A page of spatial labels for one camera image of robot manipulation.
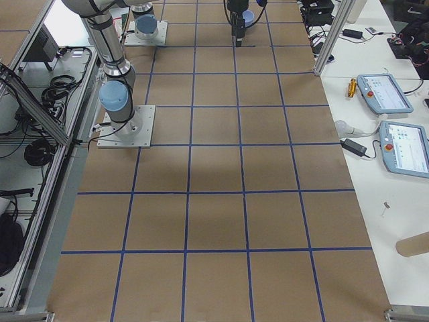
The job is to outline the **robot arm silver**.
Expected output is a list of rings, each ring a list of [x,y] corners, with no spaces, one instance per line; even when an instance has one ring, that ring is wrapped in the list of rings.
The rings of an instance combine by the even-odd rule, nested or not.
[[[158,32],[158,21],[151,1],[131,6],[135,22],[135,34],[139,39],[153,39]]]
[[[117,35],[112,7],[130,8],[139,39],[154,38],[159,21],[151,1],[64,1],[63,4],[79,15],[88,30],[103,62],[107,82],[101,86],[99,100],[110,117],[111,129],[118,136],[132,136],[141,129],[141,117],[133,106],[135,69],[125,57]]]

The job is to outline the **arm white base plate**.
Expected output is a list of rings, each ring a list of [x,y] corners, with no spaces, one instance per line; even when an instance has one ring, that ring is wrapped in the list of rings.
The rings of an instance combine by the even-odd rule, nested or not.
[[[133,118],[121,127],[113,122],[101,128],[101,139],[97,140],[99,148],[150,148],[156,114],[155,105],[134,106]]]
[[[157,29],[152,34],[145,34],[138,31],[135,22],[129,23],[125,46],[165,46],[168,30],[168,21],[157,21]]]

